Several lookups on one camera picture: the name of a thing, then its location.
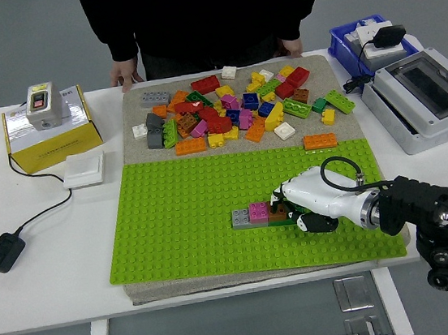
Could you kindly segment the person's right hand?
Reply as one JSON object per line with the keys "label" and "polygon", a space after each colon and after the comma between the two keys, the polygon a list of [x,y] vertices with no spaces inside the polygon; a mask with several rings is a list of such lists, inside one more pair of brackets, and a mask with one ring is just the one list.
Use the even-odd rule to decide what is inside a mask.
{"label": "person's right hand", "polygon": [[144,82],[144,78],[140,76],[137,70],[138,57],[130,60],[113,61],[110,69],[110,86],[122,87],[124,93],[130,91],[134,84]]}

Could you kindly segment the person's left hand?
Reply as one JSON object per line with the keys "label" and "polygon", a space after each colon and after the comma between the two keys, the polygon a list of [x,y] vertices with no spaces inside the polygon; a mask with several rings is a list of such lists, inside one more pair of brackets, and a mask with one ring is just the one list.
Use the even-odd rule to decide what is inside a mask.
{"label": "person's left hand", "polygon": [[274,52],[274,57],[289,57],[299,58],[303,55],[304,47],[302,40],[297,38],[296,40],[281,40],[277,39],[277,49]]}

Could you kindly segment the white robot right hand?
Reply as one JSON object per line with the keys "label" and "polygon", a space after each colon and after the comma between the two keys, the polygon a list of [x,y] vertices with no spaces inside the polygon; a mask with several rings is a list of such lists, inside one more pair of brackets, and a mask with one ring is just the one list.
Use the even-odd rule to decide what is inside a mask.
{"label": "white robot right hand", "polygon": [[365,188],[363,181],[360,172],[353,180],[319,166],[311,167],[273,191],[271,212],[281,204],[304,232],[333,232],[340,217],[374,230],[379,226],[378,194]]}

